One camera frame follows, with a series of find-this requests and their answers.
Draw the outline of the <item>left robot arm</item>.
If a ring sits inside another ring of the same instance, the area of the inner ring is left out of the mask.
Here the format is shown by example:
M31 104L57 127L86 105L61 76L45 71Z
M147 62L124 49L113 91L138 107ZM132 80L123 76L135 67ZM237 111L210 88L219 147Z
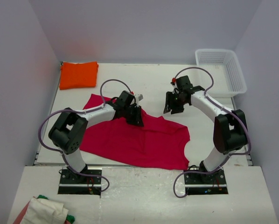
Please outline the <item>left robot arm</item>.
M84 134L90 127L105 121L124 118L133 126L143 127L141 106L143 99L141 94L132 94L122 91L119 97L106 101L99 106L74 111L70 108L61 110L60 116L49 131L49 139L61 152L69 170L70 177L76 183L83 183L87 179L87 165L84 162L80 146Z

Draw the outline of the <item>magenta t shirt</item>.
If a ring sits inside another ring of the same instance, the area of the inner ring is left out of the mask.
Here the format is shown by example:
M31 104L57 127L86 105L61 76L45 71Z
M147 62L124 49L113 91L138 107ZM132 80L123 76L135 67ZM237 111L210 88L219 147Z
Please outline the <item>magenta t shirt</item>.
M130 125L124 118L92 126L85 131L80 150L137 167L186 170L188 128L145 111L142 119L143 127Z

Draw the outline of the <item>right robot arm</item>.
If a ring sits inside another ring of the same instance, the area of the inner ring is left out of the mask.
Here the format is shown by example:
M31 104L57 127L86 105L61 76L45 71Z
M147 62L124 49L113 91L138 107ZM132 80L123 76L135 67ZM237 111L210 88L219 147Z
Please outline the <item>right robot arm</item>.
M194 171L199 180L209 183L215 178L227 160L236 155L236 151L250 143L247 134L245 113L231 110L212 98L201 86L193 86L188 76L173 78L172 91L166 93L163 113L177 114L184 111L186 104L203 112L213 123L214 148L206 159L201 161L199 169Z

